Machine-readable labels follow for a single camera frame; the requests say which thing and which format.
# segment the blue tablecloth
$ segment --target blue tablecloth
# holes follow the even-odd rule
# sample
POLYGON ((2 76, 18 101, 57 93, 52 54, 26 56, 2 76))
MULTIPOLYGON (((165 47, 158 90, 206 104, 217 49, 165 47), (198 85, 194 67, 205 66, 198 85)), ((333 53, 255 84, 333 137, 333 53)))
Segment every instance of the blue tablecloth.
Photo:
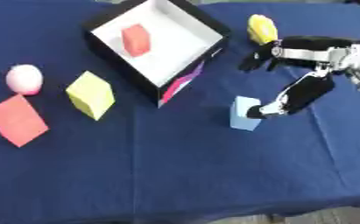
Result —
POLYGON ((32 63, 45 75, 28 101, 51 130, 18 150, 0 137, 0 223, 213 220, 360 205, 360 93, 344 77, 296 115, 253 132, 229 127, 236 95, 273 99, 307 70, 236 70, 249 44, 245 21, 273 18, 279 36, 360 39, 360 8, 301 3, 202 6, 233 31, 228 51, 173 101, 156 109, 86 47, 80 24, 99 3, 0 1, 4 73, 32 63), (95 122, 65 87, 84 70, 112 84, 116 105, 95 122))

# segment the floor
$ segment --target floor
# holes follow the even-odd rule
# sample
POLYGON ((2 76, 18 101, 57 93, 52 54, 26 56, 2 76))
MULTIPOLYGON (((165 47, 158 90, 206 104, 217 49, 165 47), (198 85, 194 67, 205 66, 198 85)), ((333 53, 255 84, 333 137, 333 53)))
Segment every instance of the floor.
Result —
MULTIPOLYGON (((123 0, 96 0, 99 2, 119 3, 123 0)), ((188 0, 194 4, 212 4, 218 2, 255 2, 257 0, 188 0)), ((304 3, 332 3, 343 0, 260 0, 263 2, 304 2, 304 3)), ((209 224, 271 224, 265 215, 253 215, 247 217, 235 217, 216 220, 209 224)), ((327 209, 314 213, 306 213, 300 216, 276 220, 274 224, 360 224, 360 208, 341 207, 327 209)))

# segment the yellow cube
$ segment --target yellow cube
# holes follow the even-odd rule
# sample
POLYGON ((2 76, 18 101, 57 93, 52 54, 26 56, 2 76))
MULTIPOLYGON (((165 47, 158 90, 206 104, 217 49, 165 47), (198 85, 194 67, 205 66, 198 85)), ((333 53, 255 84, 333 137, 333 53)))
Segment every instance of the yellow cube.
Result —
POLYGON ((77 78, 66 91, 74 106, 96 121, 115 102, 110 84, 89 71, 77 78))

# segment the black box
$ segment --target black box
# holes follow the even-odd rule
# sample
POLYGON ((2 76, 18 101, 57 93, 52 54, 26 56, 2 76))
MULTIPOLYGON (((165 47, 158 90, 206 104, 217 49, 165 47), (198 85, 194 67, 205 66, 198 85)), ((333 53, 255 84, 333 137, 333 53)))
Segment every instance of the black box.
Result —
POLYGON ((141 89, 158 107, 201 73, 228 43, 225 25, 185 0, 126 0, 83 25, 88 47, 141 89), (141 24, 151 50, 131 57, 122 29, 141 24))

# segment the robotic hand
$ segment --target robotic hand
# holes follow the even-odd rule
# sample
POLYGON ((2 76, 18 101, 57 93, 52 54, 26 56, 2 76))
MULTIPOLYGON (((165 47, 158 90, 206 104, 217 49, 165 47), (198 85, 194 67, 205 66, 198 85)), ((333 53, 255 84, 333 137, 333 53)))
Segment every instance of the robotic hand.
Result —
POLYGON ((250 118, 298 112, 334 88, 333 74, 346 74, 360 90, 360 40, 313 36, 275 40, 246 57, 239 69, 249 72, 267 60, 272 60, 268 71, 278 64, 314 71, 285 87, 275 101, 250 108, 247 113, 250 118))

